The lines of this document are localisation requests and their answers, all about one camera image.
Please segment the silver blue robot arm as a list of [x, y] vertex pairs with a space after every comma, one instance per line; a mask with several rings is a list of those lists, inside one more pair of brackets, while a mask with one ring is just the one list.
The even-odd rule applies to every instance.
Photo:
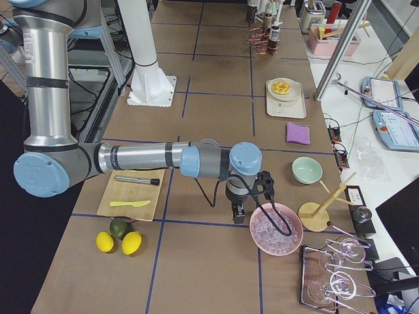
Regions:
[[244, 201], [256, 198], [262, 154], [253, 143], [230, 149], [215, 141], [140, 145], [81, 144], [71, 134], [67, 39], [102, 32], [99, 1], [13, 1], [26, 62], [30, 135], [14, 163], [14, 178], [29, 194], [48, 198], [113, 170], [178, 169], [188, 177], [227, 184], [233, 220], [241, 223]]

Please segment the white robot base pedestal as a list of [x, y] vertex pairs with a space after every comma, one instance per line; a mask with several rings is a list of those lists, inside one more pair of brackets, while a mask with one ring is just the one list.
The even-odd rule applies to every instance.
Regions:
[[170, 107], [177, 78], [158, 64], [147, 2], [120, 0], [118, 6], [135, 65], [127, 104]]

